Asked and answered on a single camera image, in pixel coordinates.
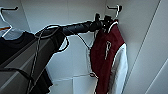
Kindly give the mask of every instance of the hanging clothes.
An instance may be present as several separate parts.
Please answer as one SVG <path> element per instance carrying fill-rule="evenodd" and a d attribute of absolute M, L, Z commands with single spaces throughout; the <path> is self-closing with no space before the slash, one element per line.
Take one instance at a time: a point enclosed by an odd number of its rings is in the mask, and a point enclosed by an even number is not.
<path fill-rule="evenodd" d="M 91 68 L 98 77 L 96 94 L 107 94 L 109 91 L 110 75 L 113 74 L 112 65 L 117 51 L 123 44 L 124 40 L 116 24 L 112 26 L 109 33 L 99 30 L 96 35 L 90 50 Z"/>
<path fill-rule="evenodd" d="M 17 35 L 14 37 L 12 36 L 9 37 L 9 36 L 10 36 L 10 32 L 5 37 L 0 37 L 0 57 L 1 57 L 0 68 L 3 68 L 7 64 L 9 64 L 10 61 L 15 59 L 20 53 L 26 50 L 36 40 L 34 37 L 34 34 L 26 31 L 23 32 L 22 35 L 18 38 L 16 38 Z M 37 80 L 36 85 L 30 92 L 30 94 L 49 93 L 50 90 L 48 88 L 52 85 L 53 84 L 48 76 L 48 73 L 46 69 L 44 69 L 44 71 L 42 72 L 41 76 Z"/>
<path fill-rule="evenodd" d="M 19 38 L 14 40 L 5 40 L 0 37 L 0 65 L 34 39 L 34 35 L 28 32 L 23 32 Z"/>

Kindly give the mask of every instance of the black cable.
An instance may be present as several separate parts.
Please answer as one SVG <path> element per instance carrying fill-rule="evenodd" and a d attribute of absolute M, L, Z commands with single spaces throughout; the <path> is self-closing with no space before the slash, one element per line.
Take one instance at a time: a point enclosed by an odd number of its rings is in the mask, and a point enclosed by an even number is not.
<path fill-rule="evenodd" d="M 59 25 L 49 25 L 49 26 L 45 27 L 45 28 L 40 32 L 39 37 L 35 36 L 36 38 L 38 38 L 38 40 L 37 40 L 37 46 L 36 46 L 36 53 L 35 53 L 35 56 L 34 56 L 34 60 L 33 60 L 32 67 L 31 67 L 31 72 L 30 72 L 30 76 L 31 76 L 31 77 L 33 77 L 33 72 L 34 72 L 35 64 L 36 64 L 36 62 L 37 62 L 37 57 L 38 57 L 38 52 L 39 52 L 39 46 L 40 46 L 40 40 L 41 40 L 41 38 L 51 37 L 51 36 L 54 35 L 55 32 L 59 29 L 59 28 L 56 29 L 56 30 L 54 31 L 54 33 L 52 33 L 51 35 L 42 37 L 43 32 L 44 32 L 45 30 L 47 30 L 47 28 L 49 28 L 49 27 L 51 27 L 51 26 L 58 26 L 58 27 L 60 27 Z M 27 87 L 26 94 L 29 94 L 30 85 L 31 85 L 31 80 L 29 80 L 29 82 L 28 82 L 28 87 Z"/>
<path fill-rule="evenodd" d="M 69 30 L 68 28 L 65 28 L 65 29 L 68 30 L 69 32 L 71 32 L 72 34 L 77 35 L 77 36 L 83 41 L 83 43 L 85 44 L 85 46 L 86 46 L 88 49 L 90 49 L 90 47 L 86 44 L 85 40 L 84 40 L 80 35 L 78 35 L 77 33 L 75 34 L 73 31 Z"/>

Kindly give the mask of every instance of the red jacket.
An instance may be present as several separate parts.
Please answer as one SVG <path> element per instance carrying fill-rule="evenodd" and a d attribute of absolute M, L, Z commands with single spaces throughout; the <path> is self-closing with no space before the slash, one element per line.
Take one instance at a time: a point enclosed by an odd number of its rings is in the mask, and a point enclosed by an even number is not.
<path fill-rule="evenodd" d="M 117 25 L 114 25 L 109 33 L 100 30 L 96 35 L 90 51 L 91 68 L 98 77 L 96 94 L 107 94 L 111 66 L 115 54 L 122 44 L 124 44 L 124 40 Z"/>

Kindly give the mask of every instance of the hook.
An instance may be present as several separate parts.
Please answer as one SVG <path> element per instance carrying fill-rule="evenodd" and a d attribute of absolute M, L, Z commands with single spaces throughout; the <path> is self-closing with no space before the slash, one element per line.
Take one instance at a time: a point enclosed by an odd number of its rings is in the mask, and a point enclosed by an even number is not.
<path fill-rule="evenodd" d="M 4 37 L 13 27 L 12 27 L 12 25 L 10 24 L 10 23 L 8 23 L 5 19 L 4 19 L 4 17 L 3 17 L 3 15 L 2 15 L 2 11 L 3 10 L 17 10 L 18 9 L 18 7 L 15 7 L 14 9 L 5 9 L 5 8 L 3 8 L 3 7 L 0 7 L 0 10 L 1 10 L 1 12 L 0 12 L 0 17 L 2 18 L 2 20 L 5 22 L 5 23 L 7 23 L 9 26 L 10 26 L 10 29 L 8 29 L 8 31 L 6 31 L 3 35 L 2 35 L 2 37 Z"/>
<path fill-rule="evenodd" d="M 13 8 L 13 9 L 2 8 L 2 9 L 1 9 L 1 12 L 2 12 L 2 10 L 17 10 L 17 9 L 18 9 L 18 7 L 15 7 L 15 8 Z"/>
<path fill-rule="evenodd" d="M 115 17 L 115 18 L 118 17 L 119 12 L 121 12 L 121 10 L 122 10 L 122 6 L 119 6 L 119 5 L 117 5 L 117 7 L 115 7 L 115 8 L 110 8 L 109 6 L 107 6 L 107 8 L 108 8 L 108 9 L 116 9 L 116 10 L 117 10 L 117 13 L 116 13 L 116 17 Z"/>

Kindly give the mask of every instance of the white wall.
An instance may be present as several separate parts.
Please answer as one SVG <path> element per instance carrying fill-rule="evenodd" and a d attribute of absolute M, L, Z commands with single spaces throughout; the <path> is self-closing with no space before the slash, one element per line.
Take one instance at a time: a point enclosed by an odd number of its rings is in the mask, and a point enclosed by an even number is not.
<path fill-rule="evenodd" d="M 50 24 L 68 25 L 93 21 L 96 13 L 104 18 L 106 0 L 21 0 L 21 2 L 30 29 L 36 33 Z M 80 35 L 87 44 L 93 39 L 93 33 Z M 70 40 L 68 49 L 56 53 L 47 65 L 54 83 L 51 94 L 92 94 L 97 80 L 88 75 L 86 47 L 77 36 L 70 36 L 68 39 Z"/>
<path fill-rule="evenodd" d="M 123 94 L 167 94 L 167 0 L 108 0 L 123 6 L 119 28 L 127 44 L 129 71 Z"/>
<path fill-rule="evenodd" d="M 22 4 L 20 0 L 0 0 L 0 7 L 15 8 L 19 7 L 17 11 L 3 11 L 3 16 L 7 22 L 17 29 L 22 29 L 30 32 L 30 28 L 25 17 Z M 0 18 L 0 27 L 8 26 Z"/>

